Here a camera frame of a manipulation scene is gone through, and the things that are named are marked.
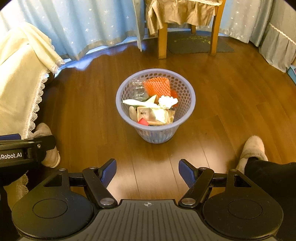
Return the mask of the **white toothbrush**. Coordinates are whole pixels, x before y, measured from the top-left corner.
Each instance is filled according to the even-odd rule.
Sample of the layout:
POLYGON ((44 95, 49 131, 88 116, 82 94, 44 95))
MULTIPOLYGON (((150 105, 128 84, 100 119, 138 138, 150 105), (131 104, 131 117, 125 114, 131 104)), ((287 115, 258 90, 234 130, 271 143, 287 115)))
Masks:
POLYGON ((145 108, 160 108, 160 106, 155 103, 156 97, 157 97, 157 95, 153 95, 151 98, 149 98, 146 101, 138 101, 135 99, 126 99, 126 100, 123 100, 122 102, 124 104, 130 105, 130 106, 142 106, 145 108))

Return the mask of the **grey slipper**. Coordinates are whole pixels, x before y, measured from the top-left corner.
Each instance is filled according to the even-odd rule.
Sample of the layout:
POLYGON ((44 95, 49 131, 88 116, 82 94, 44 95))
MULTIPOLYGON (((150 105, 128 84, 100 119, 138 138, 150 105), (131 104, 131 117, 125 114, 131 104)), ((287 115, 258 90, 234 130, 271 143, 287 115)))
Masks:
POLYGON ((45 167, 56 168, 61 158, 56 147, 56 139, 50 128, 45 123, 40 123, 29 138, 37 138, 41 141, 41 147, 37 148, 38 162, 45 167))
POLYGON ((263 141, 259 136, 251 136, 245 142, 236 169, 244 174, 247 161, 252 157, 257 158, 260 161, 268 161, 263 141))

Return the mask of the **red bottle cap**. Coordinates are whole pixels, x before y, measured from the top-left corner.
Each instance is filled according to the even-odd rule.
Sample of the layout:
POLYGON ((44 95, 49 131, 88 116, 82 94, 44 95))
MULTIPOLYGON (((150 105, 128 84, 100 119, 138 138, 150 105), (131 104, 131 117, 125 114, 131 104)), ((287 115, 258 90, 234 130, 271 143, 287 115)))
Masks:
POLYGON ((140 125, 143 125, 143 126, 149 126, 149 123, 144 118, 139 119, 137 121, 137 123, 139 123, 140 125))

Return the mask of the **black trouser leg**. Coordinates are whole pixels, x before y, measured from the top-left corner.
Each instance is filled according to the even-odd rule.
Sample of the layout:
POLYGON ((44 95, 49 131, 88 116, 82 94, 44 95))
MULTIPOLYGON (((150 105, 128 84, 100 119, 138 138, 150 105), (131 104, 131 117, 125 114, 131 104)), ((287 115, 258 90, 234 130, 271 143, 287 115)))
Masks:
POLYGON ((295 240, 295 162, 281 165, 251 157, 244 168, 244 174, 283 209, 283 222, 277 238, 295 240))

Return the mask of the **tan chair cover cloth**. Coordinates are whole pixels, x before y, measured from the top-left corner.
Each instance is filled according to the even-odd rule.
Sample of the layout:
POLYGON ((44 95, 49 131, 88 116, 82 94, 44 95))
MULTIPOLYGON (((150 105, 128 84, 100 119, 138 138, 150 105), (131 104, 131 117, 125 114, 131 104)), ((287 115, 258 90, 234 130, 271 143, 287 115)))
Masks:
POLYGON ((207 26, 215 7, 222 1, 145 1, 145 18, 149 33, 154 35, 165 23, 207 26))

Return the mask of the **grey slipper right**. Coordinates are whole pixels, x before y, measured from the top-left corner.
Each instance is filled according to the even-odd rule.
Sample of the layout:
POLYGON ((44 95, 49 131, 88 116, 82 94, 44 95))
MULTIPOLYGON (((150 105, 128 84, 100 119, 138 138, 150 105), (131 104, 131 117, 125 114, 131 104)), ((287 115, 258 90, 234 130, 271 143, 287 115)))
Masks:
POLYGON ((251 136, 245 142, 236 169, 244 174, 247 161, 252 157, 257 158, 260 161, 268 161, 263 141, 259 136, 251 136))

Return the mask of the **orange foam fruit net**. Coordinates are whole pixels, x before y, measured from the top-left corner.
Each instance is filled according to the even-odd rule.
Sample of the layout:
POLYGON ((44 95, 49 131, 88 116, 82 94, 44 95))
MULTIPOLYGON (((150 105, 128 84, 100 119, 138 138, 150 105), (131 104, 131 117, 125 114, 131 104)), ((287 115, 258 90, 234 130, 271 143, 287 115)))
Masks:
POLYGON ((144 88, 149 96, 171 96, 170 81, 166 77, 154 77, 145 80, 144 88))

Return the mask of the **lavender plastic mesh basket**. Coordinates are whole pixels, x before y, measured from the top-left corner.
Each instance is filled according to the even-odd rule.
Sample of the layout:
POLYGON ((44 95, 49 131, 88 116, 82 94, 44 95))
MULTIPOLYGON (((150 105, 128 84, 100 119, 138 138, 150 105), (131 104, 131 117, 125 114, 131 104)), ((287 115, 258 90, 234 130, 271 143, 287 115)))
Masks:
POLYGON ((170 70, 146 69, 126 78, 116 94, 120 116, 147 142, 168 141, 195 108, 189 81, 170 70))

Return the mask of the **clear plastic bottle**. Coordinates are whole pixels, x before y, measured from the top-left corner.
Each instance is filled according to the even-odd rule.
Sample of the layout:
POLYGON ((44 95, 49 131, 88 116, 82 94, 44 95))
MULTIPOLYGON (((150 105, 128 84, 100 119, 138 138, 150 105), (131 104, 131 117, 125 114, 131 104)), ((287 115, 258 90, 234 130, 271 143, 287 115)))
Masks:
POLYGON ((141 78, 133 78, 131 85, 131 99, 138 101, 146 101, 149 95, 144 87, 144 80, 141 78))

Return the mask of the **white tissue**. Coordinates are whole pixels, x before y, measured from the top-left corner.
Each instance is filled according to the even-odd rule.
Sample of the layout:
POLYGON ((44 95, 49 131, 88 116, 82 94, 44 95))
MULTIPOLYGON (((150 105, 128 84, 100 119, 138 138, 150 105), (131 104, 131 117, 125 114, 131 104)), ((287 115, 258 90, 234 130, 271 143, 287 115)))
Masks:
POLYGON ((178 103, 177 98, 173 98, 172 96, 161 96, 159 98, 159 106, 164 109, 170 109, 172 106, 178 103))

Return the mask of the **dark floor mat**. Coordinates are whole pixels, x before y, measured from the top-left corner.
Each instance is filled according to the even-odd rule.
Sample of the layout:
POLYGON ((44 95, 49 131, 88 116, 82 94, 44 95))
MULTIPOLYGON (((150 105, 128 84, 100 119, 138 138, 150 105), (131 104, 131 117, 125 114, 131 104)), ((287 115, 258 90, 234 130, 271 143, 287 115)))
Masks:
POLYGON ((210 40, 209 32, 198 31, 196 35, 189 31, 169 32, 167 47, 172 54, 208 53, 210 40))

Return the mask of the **grey slipper left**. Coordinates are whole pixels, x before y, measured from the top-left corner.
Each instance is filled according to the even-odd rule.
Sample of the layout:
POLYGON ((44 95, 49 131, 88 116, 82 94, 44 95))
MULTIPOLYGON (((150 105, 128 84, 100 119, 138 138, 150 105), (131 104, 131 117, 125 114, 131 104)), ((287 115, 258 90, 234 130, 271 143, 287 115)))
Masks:
POLYGON ((56 168, 61 158, 56 147, 56 139, 50 128, 45 123, 40 123, 29 138, 37 138, 41 141, 41 147, 37 148, 38 162, 45 167, 56 168))

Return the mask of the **cream lace bedspread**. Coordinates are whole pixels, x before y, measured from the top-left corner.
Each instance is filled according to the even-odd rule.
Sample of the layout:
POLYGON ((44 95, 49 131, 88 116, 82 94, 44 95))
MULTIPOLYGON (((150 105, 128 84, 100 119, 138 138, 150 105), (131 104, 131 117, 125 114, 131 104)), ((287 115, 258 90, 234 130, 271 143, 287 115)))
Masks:
POLYGON ((1 135, 32 135, 45 82, 64 63, 51 39, 30 23, 1 34, 1 135))

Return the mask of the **grey blue curtain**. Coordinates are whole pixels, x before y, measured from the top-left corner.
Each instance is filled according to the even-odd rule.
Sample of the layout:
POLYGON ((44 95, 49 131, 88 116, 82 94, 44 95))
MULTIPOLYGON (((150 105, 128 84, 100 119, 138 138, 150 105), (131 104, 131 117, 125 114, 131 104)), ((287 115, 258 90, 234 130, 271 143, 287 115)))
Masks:
POLYGON ((295 1, 226 1, 220 33, 252 42, 268 64, 295 64, 295 1))

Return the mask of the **red plastic bag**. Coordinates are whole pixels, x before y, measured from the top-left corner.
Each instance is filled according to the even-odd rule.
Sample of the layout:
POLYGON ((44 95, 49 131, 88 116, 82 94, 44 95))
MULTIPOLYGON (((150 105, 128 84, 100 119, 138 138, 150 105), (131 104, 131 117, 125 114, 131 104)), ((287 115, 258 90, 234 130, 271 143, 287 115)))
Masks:
MULTIPOLYGON (((179 99, 178 93, 173 89, 171 89, 171 97, 179 99)), ((176 108, 177 106, 178 106, 178 103, 173 105, 173 108, 176 108)))

